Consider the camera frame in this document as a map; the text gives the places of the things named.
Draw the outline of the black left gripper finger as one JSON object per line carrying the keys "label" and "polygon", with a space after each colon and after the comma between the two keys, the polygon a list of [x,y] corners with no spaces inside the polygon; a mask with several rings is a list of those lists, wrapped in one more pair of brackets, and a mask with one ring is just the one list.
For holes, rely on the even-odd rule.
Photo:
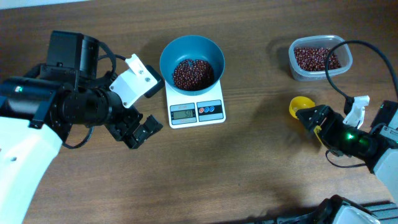
{"label": "black left gripper finger", "polygon": [[146,140],[158,133],[164,126],[156,120],[153,115],[147,117],[143,124],[140,124],[134,131],[135,140]]}
{"label": "black left gripper finger", "polygon": [[146,132],[125,134],[123,142],[129,149],[138,149],[146,141]]}

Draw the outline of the yellow measuring scoop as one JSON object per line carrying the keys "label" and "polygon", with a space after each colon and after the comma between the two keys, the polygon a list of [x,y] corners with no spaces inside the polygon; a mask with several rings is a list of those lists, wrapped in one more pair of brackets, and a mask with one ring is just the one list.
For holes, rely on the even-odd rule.
{"label": "yellow measuring scoop", "polygon": [[[296,117],[296,112],[300,109],[307,109],[307,108],[312,108],[316,106],[315,102],[311,100],[310,98],[307,98],[305,96],[296,96],[294,97],[289,104],[289,113],[290,115],[299,120]],[[320,124],[317,125],[313,130],[309,131],[312,135],[314,135],[318,141],[320,142],[321,145],[323,145],[321,138],[319,137],[319,132],[322,130],[320,127]]]}

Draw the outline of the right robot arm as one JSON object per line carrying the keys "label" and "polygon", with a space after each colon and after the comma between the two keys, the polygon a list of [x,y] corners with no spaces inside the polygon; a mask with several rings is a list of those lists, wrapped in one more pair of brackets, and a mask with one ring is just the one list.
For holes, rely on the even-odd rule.
{"label": "right robot arm", "polygon": [[[289,112],[326,147],[326,154],[361,160],[360,166],[367,167],[397,198],[397,103],[385,101],[371,130],[365,132],[360,126],[368,104],[368,96],[348,97],[344,115],[340,115],[327,105],[316,105],[311,99],[298,96],[291,100]],[[314,212],[289,222],[380,223],[380,219],[370,210],[334,195]]]}

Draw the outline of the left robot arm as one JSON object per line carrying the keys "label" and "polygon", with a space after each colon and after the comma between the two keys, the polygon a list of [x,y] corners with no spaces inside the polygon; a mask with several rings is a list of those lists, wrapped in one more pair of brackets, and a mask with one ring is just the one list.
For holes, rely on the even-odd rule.
{"label": "left robot arm", "polygon": [[116,63],[104,43],[88,35],[55,30],[47,60],[21,77],[1,83],[1,222],[21,223],[50,163],[73,125],[93,132],[104,126],[116,141],[136,149],[162,125],[134,107],[164,87],[163,78],[137,55],[128,68],[96,76],[104,58]]}

